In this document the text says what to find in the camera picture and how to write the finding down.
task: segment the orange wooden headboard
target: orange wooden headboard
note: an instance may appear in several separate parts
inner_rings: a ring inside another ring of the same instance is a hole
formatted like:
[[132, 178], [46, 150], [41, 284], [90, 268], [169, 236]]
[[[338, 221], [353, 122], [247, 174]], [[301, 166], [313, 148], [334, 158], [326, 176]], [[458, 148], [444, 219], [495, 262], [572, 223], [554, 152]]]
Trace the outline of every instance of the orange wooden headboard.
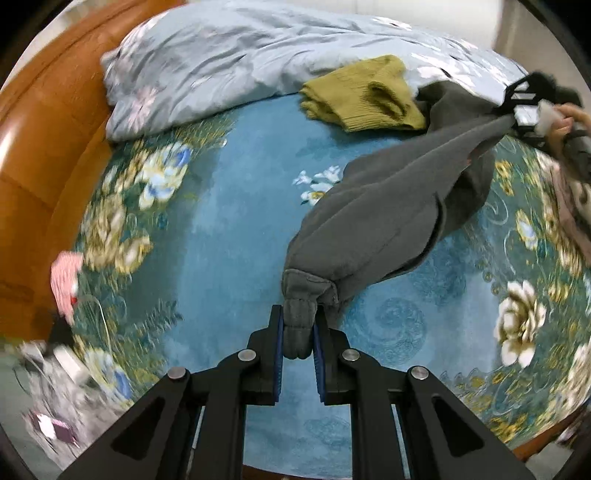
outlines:
[[0, 335], [46, 338], [50, 265], [111, 155], [101, 55], [182, 0], [119, 0], [41, 50], [0, 93]]

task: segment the blanket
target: blanket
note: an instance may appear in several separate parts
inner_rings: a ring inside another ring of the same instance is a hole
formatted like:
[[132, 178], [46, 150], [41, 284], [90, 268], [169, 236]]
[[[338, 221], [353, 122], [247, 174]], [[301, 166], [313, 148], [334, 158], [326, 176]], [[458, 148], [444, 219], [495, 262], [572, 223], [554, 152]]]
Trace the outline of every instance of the blanket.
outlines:
[[204, 0], [132, 30], [102, 58], [107, 137], [122, 141], [297, 92], [315, 77], [393, 54], [417, 88], [451, 79], [501, 103], [522, 67], [460, 39], [384, 17], [320, 12], [266, 0]]

